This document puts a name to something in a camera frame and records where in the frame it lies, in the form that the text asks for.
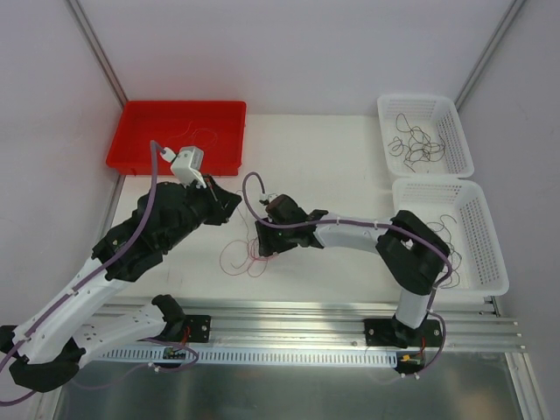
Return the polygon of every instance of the purple cable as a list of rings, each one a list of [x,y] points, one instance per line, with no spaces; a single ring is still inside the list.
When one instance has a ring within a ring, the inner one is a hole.
[[[179,367],[157,367],[157,371],[158,372],[163,372],[166,374],[172,374],[172,373],[177,373],[177,372],[181,372],[183,370],[187,370],[188,368],[190,368],[192,365],[194,365],[197,361],[199,361],[199,354],[197,352],[195,352],[194,350],[192,350],[190,347],[188,346],[183,346],[179,343],[172,343],[172,342],[167,342],[167,341],[159,341],[157,339],[143,339],[143,341],[148,341],[150,343],[153,344],[157,344],[158,346],[167,346],[167,347],[174,347],[178,350],[186,350],[187,352],[189,352],[190,354],[192,354],[194,356],[194,360],[193,361],[189,361],[188,363],[183,363],[181,366]],[[81,383],[78,383],[75,380],[72,380],[71,383],[79,389],[83,389],[85,391],[99,391],[102,389],[107,389],[112,387],[113,385],[116,385],[118,383],[121,383],[122,381],[124,381],[129,375],[131,375],[132,373],[136,372],[138,369],[140,368],[150,368],[151,365],[150,364],[144,364],[141,363],[139,365],[135,365],[132,369],[130,369],[129,371],[127,371],[123,376],[121,376],[119,379],[116,379],[110,383],[106,383],[104,385],[94,385],[94,386],[89,386],[89,385],[82,385]]]
[[[151,209],[153,208],[153,205],[154,205],[154,199],[156,198],[156,184],[158,182],[158,151],[160,151],[162,153],[165,153],[165,149],[162,148],[158,143],[156,143],[155,140],[152,140],[150,142],[150,150],[151,150],[151,186],[150,186],[150,193],[148,195],[148,204],[146,205],[146,210],[145,210],[145,212],[142,216],[142,219],[140,220],[140,223],[138,223],[138,227],[136,228],[136,230],[134,231],[134,234],[132,234],[130,239],[124,244],[124,246],[121,249],[119,249],[119,251],[116,254],[114,254],[111,258],[109,258],[103,265],[94,269],[91,273],[89,273],[87,276],[85,276],[80,282],[78,282],[73,288],[74,291],[78,291],[79,289],[81,289],[92,278],[96,277],[99,273],[101,273],[103,270],[105,270],[108,266],[110,266],[116,260],[121,258],[130,249],[130,247],[134,244],[134,242],[138,239],[138,237],[140,236],[140,234],[144,230],[144,227],[146,226],[146,223],[148,222],[148,219],[150,218]],[[31,325],[29,330],[27,330],[25,332],[25,334],[24,334],[25,337],[27,337],[29,339],[31,337],[31,335],[37,331],[37,328],[39,328],[39,326],[41,324],[43,324],[43,322],[45,322],[45,320],[48,317],[50,317],[53,312],[55,312],[57,309],[59,309],[70,297],[71,297],[71,295],[66,294],[63,297],[61,297],[59,300],[57,300],[54,304],[52,304],[51,307],[49,307],[45,311],[45,313],[43,313],[40,317],[38,317],[37,321],[35,321]],[[2,371],[4,370],[4,367],[8,364],[8,361],[10,360],[10,358],[18,351],[18,349],[24,343],[25,343],[24,340],[20,340],[4,356],[2,361],[0,361],[0,373],[2,373]],[[29,394],[26,394],[26,395],[24,395],[24,396],[22,396],[22,397],[20,397],[16,400],[0,401],[0,407],[10,407],[11,405],[16,405],[16,404],[22,403],[23,401],[25,401],[29,397],[33,396],[33,394],[35,394],[35,391],[32,391]]]
[[[431,293],[430,300],[428,301],[428,313],[430,315],[433,315],[434,317],[438,318],[439,321],[441,322],[442,344],[439,347],[439,349],[437,350],[437,353],[434,356],[434,358],[422,370],[424,371],[428,366],[431,366],[433,364],[433,362],[437,358],[439,358],[439,355],[443,351],[444,345],[445,345],[445,338],[446,338],[446,335],[447,335],[447,330],[445,328],[445,321],[444,321],[443,317],[441,315],[436,314],[435,312],[431,311],[431,307],[434,303],[434,299],[436,298],[436,292],[437,292],[438,286],[441,283],[443,283],[445,280],[447,280],[453,272],[452,264],[449,261],[449,259],[445,256],[445,254],[443,252],[441,252],[437,247],[433,246],[431,243],[429,243],[425,239],[421,238],[420,236],[418,236],[416,234],[413,234],[413,233],[409,232],[408,230],[403,229],[402,227],[393,226],[393,225],[389,225],[389,224],[386,224],[386,223],[372,223],[372,222],[368,222],[368,221],[357,221],[357,220],[347,220],[347,219],[312,220],[312,221],[304,221],[304,222],[301,222],[301,223],[292,223],[290,225],[276,225],[274,223],[270,223],[267,220],[259,217],[259,215],[253,209],[253,207],[249,204],[249,197],[247,195],[247,181],[251,177],[256,177],[258,179],[259,184],[261,185],[261,192],[263,194],[266,193],[266,190],[264,188],[263,178],[261,178],[261,175],[258,172],[252,171],[252,172],[248,173],[245,176],[245,178],[243,179],[243,183],[242,183],[242,187],[241,187],[241,190],[242,190],[242,193],[243,193],[243,199],[245,200],[245,205],[247,206],[247,209],[249,210],[249,212],[253,215],[253,217],[259,223],[262,223],[264,226],[268,226],[269,228],[274,228],[274,229],[293,229],[293,228],[304,228],[304,227],[312,226],[312,225],[342,224],[342,225],[360,226],[360,227],[363,227],[363,228],[390,229],[390,230],[393,230],[395,232],[398,232],[399,234],[408,236],[414,242],[418,242],[418,243],[424,245],[427,249],[429,249],[434,254],[436,254],[439,258],[441,258],[441,260],[444,262],[445,266],[447,267],[447,272],[439,280],[437,280],[433,285],[433,292]]]

